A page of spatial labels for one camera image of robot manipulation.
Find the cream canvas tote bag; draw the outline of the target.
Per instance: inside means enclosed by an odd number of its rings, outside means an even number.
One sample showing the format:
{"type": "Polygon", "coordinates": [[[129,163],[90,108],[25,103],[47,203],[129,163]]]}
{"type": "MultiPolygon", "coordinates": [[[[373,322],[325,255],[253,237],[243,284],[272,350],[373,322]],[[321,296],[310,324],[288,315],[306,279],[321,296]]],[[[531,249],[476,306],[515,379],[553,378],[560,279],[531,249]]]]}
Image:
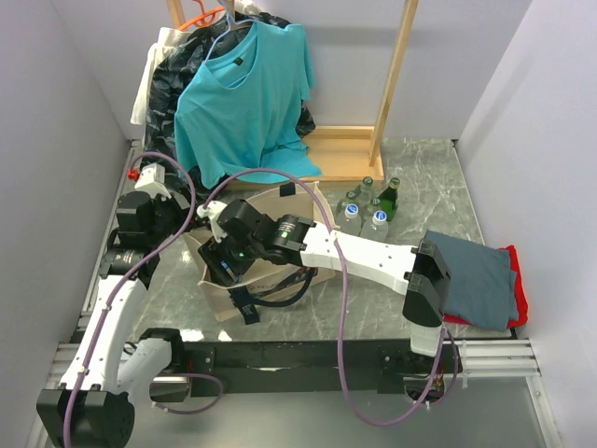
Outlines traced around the cream canvas tote bag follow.
{"type": "MultiPolygon", "coordinates": [[[[276,219],[285,214],[293,214],[322,222],[323,215],[311,195],[297,187],[296,193],[282,197],[278,188],[260,192],[248,199],[259,212],[276,219]]],[[[233,303],[229,288],[219,285],[209,273],[199,249],[211,237],[206,228],[187,232],[183,238],[191,256],[199,268],[201,279],[198,288],[219,322],[239,316],[241,312],[233,303]]],[[[291,265],[274,265],[266,260],[257,260],[242,276],[239,287],[244,287],[253,297],[270,302],[279,302],[297,293],[304,285],[307,272],[291,265]]]]}

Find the blue-cap water bottle front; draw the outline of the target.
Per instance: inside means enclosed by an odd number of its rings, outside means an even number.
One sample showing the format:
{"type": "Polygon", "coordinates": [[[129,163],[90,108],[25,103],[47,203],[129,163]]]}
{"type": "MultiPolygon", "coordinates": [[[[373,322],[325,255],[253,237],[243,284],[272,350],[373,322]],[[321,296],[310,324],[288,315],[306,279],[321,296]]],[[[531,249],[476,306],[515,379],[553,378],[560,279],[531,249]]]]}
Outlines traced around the blue-cap water bottle front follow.
{"type": "Polygon", "coordinates": [[[383,243],[387,237],[389,225],[387,214],[382,211],[376,211],[371,217],[368,217],[363,224],[360,236],[362,238],[383,243]]]}

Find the green Perrier lemon bottle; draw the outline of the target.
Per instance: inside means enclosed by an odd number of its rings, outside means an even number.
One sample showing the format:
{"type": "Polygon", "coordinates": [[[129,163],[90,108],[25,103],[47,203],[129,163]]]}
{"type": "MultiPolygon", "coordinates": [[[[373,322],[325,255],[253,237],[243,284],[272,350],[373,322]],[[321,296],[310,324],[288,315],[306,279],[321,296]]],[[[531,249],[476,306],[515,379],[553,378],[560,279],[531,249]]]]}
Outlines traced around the green Perrier lemon bottle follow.
{"type": "Polygon", "coordinates": [[[387,215],[387,221],[391,222],[396,216],[398,208],[398,188],[400,186],[400,179],[392,177],[386,188],[379,194],[378,199],[382,211],[387,215]]]}

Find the blue-cap water bottle labelled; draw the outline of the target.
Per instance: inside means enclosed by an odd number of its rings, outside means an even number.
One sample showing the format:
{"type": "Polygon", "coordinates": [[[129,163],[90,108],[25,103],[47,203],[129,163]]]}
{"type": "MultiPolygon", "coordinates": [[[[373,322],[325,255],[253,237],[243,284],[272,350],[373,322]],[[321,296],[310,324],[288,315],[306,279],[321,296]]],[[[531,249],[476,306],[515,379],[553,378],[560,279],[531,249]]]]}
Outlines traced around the blue-cap water bottle labelled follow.
{"type": "Polygon", "coordinates": [[[221,261],[220,265],[228,275],[230,275],[232,277],[235,275],[234,271],[230,268],[230,266],[225,261],[221,261]]]}

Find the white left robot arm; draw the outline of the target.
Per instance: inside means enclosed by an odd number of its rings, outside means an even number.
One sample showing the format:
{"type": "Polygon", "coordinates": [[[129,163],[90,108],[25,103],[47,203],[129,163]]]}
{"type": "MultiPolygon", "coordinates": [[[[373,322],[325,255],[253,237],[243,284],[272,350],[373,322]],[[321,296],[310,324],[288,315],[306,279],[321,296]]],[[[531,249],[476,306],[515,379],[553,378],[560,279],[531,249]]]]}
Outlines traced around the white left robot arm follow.
{"type": "Polygon", "coordinates": [[[151,329],[128,359],[121,357],[160,252],[193,225],[196,210],[170,193],[137,190],[118,199],[89,323],[61,380],[38,396],[36,410],[54,446],[125,446],[137,411],[153,403],[154,379],[186,366],[177,329],[151,329]]]}

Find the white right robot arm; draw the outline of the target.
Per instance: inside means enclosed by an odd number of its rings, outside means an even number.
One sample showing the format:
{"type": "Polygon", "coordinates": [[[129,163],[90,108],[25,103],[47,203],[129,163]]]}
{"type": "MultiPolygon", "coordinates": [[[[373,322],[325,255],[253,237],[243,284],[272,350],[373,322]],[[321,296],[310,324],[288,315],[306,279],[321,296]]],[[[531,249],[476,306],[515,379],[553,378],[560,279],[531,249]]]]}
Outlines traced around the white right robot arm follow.
{"type": "Polygon", "coordinates": [[[431,371],[440,362],[442,308],[451,271],[435,243],[422,239],[416,246],[391,245],[331,231],[306,217],[286,214],[272,219],[246,200],[212,201],[199,206],[197,215],[212,232],[201,257],[220,283],[231,285],[258,259],[346,271],[403,296],[414,369],[431,371]]]}

